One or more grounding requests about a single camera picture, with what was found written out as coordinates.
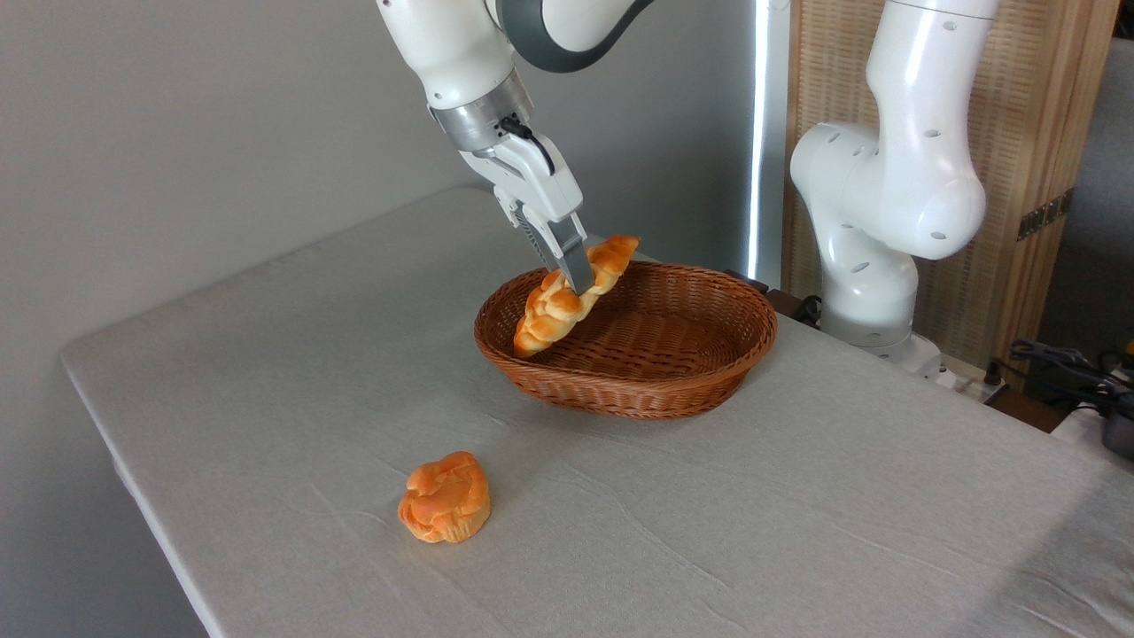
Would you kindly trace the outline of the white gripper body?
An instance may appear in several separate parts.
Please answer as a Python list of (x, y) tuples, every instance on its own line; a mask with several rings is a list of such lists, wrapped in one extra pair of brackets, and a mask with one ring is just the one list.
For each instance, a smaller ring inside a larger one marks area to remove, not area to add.
[(542, 134), (507, 134), (491, 148), (459, 154), (471, 170), (533, 210), (538, 222), (562, 221), (582, 206), (578, 182), (555, 142)]

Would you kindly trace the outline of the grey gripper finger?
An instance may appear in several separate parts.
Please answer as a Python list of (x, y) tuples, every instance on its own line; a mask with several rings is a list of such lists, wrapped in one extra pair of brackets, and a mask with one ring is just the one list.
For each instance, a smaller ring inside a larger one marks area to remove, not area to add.
[(578, 296), (586, 294), (594, 284), (585, 238), (579, 218), (575, 214), (559, 222), (545, 223), (544, 243), (552, 253), (556, 266), (562, 270), (567, 283)]
[(493, 195), (496, 196), (496, 199), (503, 210), (505, 215), (508, 218), (508, 221), (511, 223), (514, 229), (519, 229), (521, 231), (523, 231), (524, 236), (527, 239), (527, 243), (530, 243), (531, 246), (533, 246), (533, 250), (535, 250), (535, 253), (539, 255), (539, 258), (541, 260), (542, 265), (545, 267), (545, 270), (549, 272), (555, 272), (555, 260), (549, 260), (545, 256), (541, 239), (536, 237), (535, 229), (533, 228), (533, 226), (528, 223), (527, 218), (524, 214), (523, 203), (517, 198), (513, 197), (511, 194), (505, 192), (500, 185), (493, 187)]

